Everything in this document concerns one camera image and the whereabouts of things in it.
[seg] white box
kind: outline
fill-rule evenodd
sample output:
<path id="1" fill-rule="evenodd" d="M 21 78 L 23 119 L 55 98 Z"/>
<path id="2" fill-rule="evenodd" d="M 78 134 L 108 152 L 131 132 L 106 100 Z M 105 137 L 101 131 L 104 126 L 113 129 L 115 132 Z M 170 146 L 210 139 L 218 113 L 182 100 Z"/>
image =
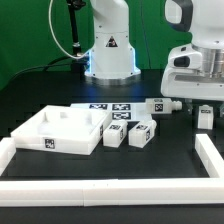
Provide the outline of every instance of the white box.
<path id="1" fill-rule="evenodd" d="M 103 145 L 118 148 L 127 135 L 127 121 L 113 121 L 103 133 Z"/>
<path id="2" fill-rule="evenodd" d="M 90 155 L 111 112 L 47 106 L 11 133 L 17 148 Z"/>
<path id="3" fill-rule="evenodd" d="M 129 131 L 129 145 L 143 148 L 155 135 L 156 122 L 141 121 Z"/>
<path id="4" fill-rule="evenodd" d="M 198 114 L 198 128 L 199 129 L 213 129 L 214 112 L 213 107 L 204 105 L 199 107 Z"/>

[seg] label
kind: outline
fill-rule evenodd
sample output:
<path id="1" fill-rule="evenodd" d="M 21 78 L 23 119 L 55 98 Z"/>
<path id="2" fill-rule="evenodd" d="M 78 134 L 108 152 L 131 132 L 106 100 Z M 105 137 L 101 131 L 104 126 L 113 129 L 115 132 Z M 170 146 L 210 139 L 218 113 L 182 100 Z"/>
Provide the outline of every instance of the label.
<path id="1" fill-rule="evenodd" d="M 145 126 L 145 125 L 138 125 L 138 127 L 136 127 L 137 130 L 139 131 L 144 131 L 148 128 L 148 126 Z"/>
<path id="2" fill-rule="evenodd" d="M 107 110 L 108 104 L 90 104 L 89 109 Z"/>
<path id="3" fill-rule="evenodd" d="M 163 112 L 163 104 L 155 104 L 156 112 Z"/>
<path id="4" fill-rule="evenodd" d="M 131 120 L 130 112 L 115 112 L 112 113 L 113 120 Z"/>
<path id="5" fill-rule="evenodd" d="M 150 139 L 150 129 L 146 132 L 146 141 Z"/>
<path id="6" fill-rule="evenodd" d="M 154 102 L 156 102 L 156 103 L 162 103 L 163 100 L 162 99 L 154 99 Z"/>
<path id="7" fill-rule="evenodd" d="M 120 132 L 120 140 L 122 140 L 124 138 L 124 130 L 122 129 Z"/>
<path id="8" fill-rule="evenodd" d="M 211 111 L 210 110 L 201 110 L 201 113 L 202 114 L 211 114 Z"/>
<path id="9" fill-rule="evenodd" d="M 113 104 L 112 110 L 131 110 L 131 104 Z"/>
<path id="10" fill-rule="evenodd" d="M 116 43 L 116 41 L 115 41 L 115 39 L 114 39 L 113 36 L 111 36 L 111 38 L 110 38 L 110 40 L 108 41 L 106 47 L 118 47 L 118 46 L 117 46 L 117 43 Z"/>
<path id="11" fill-rule="evenodd" d="M 110 126 L 110 129 L 113 129 L 113 130 L 119 130 L 120 129 L 120 125 L 111 125 Z"/>
<path id="12" fill-rule="evenodd" d="M 103 135 L 103 125 L 100 127 L 100 136 Z"/>
<path id="13" fill-rule="evenodd" d="M 54 139 L 45 139 L 45 148 L 46 149 L 55 149 L 55 140 Z"/>

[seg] white block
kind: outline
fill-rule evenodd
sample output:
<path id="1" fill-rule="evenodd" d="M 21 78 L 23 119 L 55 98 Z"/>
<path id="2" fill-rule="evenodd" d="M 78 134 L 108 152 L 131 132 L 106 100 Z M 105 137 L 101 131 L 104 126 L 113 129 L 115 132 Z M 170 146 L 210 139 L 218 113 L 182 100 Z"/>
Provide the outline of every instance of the white block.
<path id="1" fill-rule="evenodd" d="M 83 206 L 83 181 L 2 181 L 0 206 Z"/>
<path id="2" fill-rule="evenodd" d="M 213 129 L 214 112 L 213 107 L 204 105 L 199 107 L 198 128 L 199 129 Z"/>
<path id="3" fill-rule="evenodd" d="M 0 142 L 0 176 L 16 153 L 14 139 L 3 138 Z"/>
<path id="4" fill-rule="evenodd" d="M 156 121 L 141 121 L 129 131 L 129 145 L 143 148 L 155 135 Z"/>
<path id="5" fill-rule="evenodd" d="M 99 109 L 112 111 L 113 120 L 149 121 L 151 114 L 146 111 L 145 103 L 80 103 L 71 104 L 72 108 Z"/>
<path id="6" fill-rule="evenodd" d="M 196 135 L 195 149 L 209 176 L 224 178 L 224 161 L 208 135 Z"/>
<path id="7" fill-rule="evenodd" d="M 119 185 L 122 206 L 224 202 L 222 178 L 120 180 Z"/>
<path id="8" fill-rule="evenodd" d="M 146 99 L 146 111 L 150 114 L 172 114 L 174 110 L 182 110 L 182 102 L 170 98 Z"/>
<path id="9" fill-rule="evenodd" d="M 89 155 L 111 121 L 109 111 L 47 106 L 11 136 L 17 148 Z"/>
<path id="10" fill-rule="evenodd" d="M 119 205 L 118 180 L 89 181 L 83 189 L 84 206 Z"/>
<path id="11" fill-rule="evenodd" d="M 103 133 L 103 145 L 118 148 L 127 135 L 127 121 L 112 121 Z"/>

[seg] black table surface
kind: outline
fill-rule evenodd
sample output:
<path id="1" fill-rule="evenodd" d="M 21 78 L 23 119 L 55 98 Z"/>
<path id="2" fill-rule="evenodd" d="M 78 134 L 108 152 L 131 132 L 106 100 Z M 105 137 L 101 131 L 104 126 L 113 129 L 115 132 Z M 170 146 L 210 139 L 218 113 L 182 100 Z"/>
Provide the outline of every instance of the black table surface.
<path id="1" fill-rule="evenodd" d="M 162 97 L 161 77 L 160 70 L 145 70 L 141 82 L 103 87 L 87 84 L 70 72 L 25 73 L 0 91 L 0 139 L 9 137 L 46 105 L 144 102 Z M 197 108 L 204 104 L 215 110 L 212 131 L 196 128 Z M 194 149 L 195 134 L 208 134 L 222 155 L 224 120 L 218 116 L 219 106 L 217 102 L 194 101 L 192 115 L 185 104 L 172 115 L 153 115 L 156 134 L 143 149 L 129 146 L 127 137 L 118 149 L 104 147 L 101 141 L 90 156 L 17 149 L 0 181 L 208 177 Z M 130 122 L 128 129 L 135 124 Z M 220 224 L 224 222 L 224 205 L 0 208 L 1 224 L 90 222 Z"/>

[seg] green backdrop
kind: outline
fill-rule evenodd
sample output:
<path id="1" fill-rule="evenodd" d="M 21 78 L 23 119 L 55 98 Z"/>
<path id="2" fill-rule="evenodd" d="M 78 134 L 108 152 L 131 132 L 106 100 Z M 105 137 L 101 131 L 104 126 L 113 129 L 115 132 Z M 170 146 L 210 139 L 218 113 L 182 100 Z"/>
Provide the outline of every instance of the green backdrop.
<path id="1" fill-rule="evenodd" d="M 77 12 L 83 50 L 93 44 L 92 9 L 90 1 L 86 2 L 87 7 Z M 142 2 L 151 65 L 153 69 L 164 68 L 170 49 L 188 43 L 190 34 L 176 32 L 164 21 L 165 0 Z M 130 42 L 136 48 L 137 66 L 147 69 L 149 63 L 141 25 L 140 0 L 127 0 L 127 3 L 130 9 Z M 63 56 L 50 34 L 48 6 L 49 0 L 1 0 L 0 89 L 16 72 L 45 65 Z M 72 40 L 66 0 L 55 0 L 52 18 L 60 43 L 71 52 Z"/>

